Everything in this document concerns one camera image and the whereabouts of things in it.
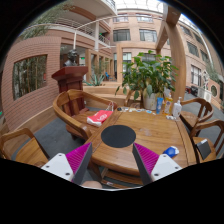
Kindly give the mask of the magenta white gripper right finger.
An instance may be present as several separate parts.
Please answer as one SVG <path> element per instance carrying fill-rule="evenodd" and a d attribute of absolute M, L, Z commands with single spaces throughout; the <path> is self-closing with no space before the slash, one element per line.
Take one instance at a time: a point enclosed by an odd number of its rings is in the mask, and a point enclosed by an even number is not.
<path fill-rule="evenodd" d="M 137 163 L 143 185 L 147 185 L 174 172 L 181 167 L 164 152 L 160 155 L 152 150 L 134 143 L 132 153 Z"/>

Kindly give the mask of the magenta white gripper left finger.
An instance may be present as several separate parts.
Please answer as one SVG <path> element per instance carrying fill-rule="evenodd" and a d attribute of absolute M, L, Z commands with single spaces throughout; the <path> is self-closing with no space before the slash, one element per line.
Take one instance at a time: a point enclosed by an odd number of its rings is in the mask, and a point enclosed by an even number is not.
<path fill-rule="evenodd" d="M 42 169 L 80 185 L 92 155 L 92 144 L 87 143 L 73 151 L 58 153 Z"/>

